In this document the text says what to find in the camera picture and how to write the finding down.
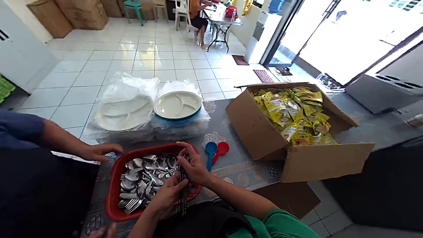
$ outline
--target stack of plates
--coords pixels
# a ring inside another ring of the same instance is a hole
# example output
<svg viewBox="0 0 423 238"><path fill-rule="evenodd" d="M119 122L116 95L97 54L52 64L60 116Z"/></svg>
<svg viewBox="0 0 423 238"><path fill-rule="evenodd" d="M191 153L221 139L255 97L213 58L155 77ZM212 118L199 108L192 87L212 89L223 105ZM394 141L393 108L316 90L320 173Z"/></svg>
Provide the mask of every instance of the stack of plates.
<svg viewBox="0 0 423 238"><path fill-rule="evenodd" d="M192 120L201 109L201 98L189 91L162 95L154 103L154 112L169 122L179 124Z"/></svg>

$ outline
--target person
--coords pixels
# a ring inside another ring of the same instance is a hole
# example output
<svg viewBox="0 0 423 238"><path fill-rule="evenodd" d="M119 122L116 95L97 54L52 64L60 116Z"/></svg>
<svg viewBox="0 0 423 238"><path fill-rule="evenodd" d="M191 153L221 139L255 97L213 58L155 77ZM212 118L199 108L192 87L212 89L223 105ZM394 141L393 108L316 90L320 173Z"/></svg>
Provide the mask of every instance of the person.
<svg viewBox="0 0 423 238"><path fill-rule="evenodd" d="M211 174L190 144L177 144L184 147L178 156L178 164L187 172L189 181L185 179L179 182L179 173L167 179L145 208L128 238L320 237L298 218L279 209L268 199ZM182 156L185 152L189 154L190 162ZM167 218L178 200L180 190L190 182L210 189L222 200L193 205L187 209L183 218L180 213Z"/></svg>
<svg viewBox="0 0 423 238"><path fill-rule="evenodd" d="M190 1L190 19L191 25L196 27L198 31L195 33L196 35L200 35L200 46L202 49L207 49L207 45L204 43L204 33L206 32L206 28L208 25L208 21L205 18L200 17L200 11L204 10L208 6L212 6L213 4L209 1L204 0L204 5L201 5L201 0L191 0Z"/></svg>
<svg viewBox="0 0 423 238"><path fill-rule="evenodd" d="M118 144L88 145L39 116L0 109L1 237L75 237L89 208L99 166Z"/></svg>

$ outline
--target water bottle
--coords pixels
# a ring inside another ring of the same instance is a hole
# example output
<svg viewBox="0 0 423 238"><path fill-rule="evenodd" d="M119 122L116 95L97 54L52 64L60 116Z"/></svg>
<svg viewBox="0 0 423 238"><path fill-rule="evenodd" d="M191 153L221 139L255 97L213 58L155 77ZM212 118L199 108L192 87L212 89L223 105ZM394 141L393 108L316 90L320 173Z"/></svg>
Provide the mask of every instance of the water bottle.
<svg viewBox="0 0 423 238"><path fill-rule="evenodd" d="M236 8L233 9L231 21L235 21L236 19Z"/></svg>

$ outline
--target appliance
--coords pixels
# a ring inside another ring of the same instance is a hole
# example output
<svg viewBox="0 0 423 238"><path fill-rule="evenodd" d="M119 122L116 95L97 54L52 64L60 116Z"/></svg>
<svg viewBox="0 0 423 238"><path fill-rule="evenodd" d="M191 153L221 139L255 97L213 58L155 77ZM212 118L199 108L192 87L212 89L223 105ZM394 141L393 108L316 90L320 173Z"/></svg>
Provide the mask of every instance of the appliance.
<svg viewBox="0 0 423 238"><path fill-rule="evenodd" d="M273 34L276 31L282 16L269 14L261 11L258 21L255 23L253 36L248 43L245 53L245 61L249 64L260 63L268 45L271 44Z"/></svg>
<svg viewBox="0 0 423 238"><path fill-rule="evenodd" d="M364 74L345 92L372 113L395 111L423 99L423 86L379 74Z"/></svg>

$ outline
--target doormat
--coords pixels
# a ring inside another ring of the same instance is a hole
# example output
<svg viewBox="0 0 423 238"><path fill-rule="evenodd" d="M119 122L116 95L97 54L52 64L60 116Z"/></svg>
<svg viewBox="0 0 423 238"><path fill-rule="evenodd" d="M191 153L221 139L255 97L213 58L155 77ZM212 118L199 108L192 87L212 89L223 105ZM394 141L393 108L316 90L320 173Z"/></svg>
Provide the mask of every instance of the doormat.
<svg viewBox="0 0 423 238"><path fill-rule="evenodd" d="M273 79L266 73L265 70L257 70L253 69L257 77L263 82L263 83L273 83Z"/></svg>
<svg viewBox="0 0 423 238"><path fill-rule="evenodd" d="M243 55L232 55L235 63L238 65L250 65L249 63L245 62Z"/></svg>

